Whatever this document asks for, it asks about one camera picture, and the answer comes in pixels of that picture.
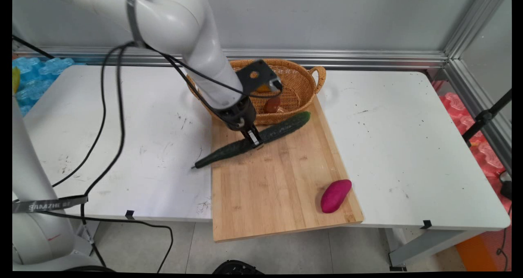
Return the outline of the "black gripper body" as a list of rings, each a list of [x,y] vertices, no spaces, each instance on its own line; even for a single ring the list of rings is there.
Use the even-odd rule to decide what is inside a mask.
[[[243,96],[235,105],[226,109],[216,109],[221,120],[229,129],[240,132],[257,132],[255,126],[256,109],[248,96]]]

